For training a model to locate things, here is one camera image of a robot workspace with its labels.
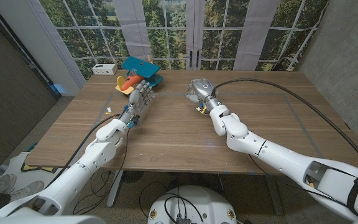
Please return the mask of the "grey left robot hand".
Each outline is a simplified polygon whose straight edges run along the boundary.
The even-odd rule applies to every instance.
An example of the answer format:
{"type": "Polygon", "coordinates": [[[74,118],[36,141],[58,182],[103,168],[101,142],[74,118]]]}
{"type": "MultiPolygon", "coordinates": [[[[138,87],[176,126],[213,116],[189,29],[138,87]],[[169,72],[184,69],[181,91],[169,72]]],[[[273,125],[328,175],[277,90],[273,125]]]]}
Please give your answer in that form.
{"type": "Polygon", "coordinates": [[[142,80],[129,95],[128,107],[120,115],[119,120],[126,124],[131,121],[136,123],[154,98],[152,86],[149,82],[142,80]]]}

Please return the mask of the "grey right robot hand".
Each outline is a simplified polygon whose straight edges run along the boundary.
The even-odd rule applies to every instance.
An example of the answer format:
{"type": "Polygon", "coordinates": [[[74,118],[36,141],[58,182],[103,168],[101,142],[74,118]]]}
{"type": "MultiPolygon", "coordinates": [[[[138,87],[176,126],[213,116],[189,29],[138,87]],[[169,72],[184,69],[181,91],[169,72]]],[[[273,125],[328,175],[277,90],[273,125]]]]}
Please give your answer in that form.
{"type": "Polygon", "coordinates": [[[194,79],[187,87],[185,96],[193,103],[201,103],[207,111],[211,111],[222,103],[212,95],[214,85],[205,78],[194,79]]]}

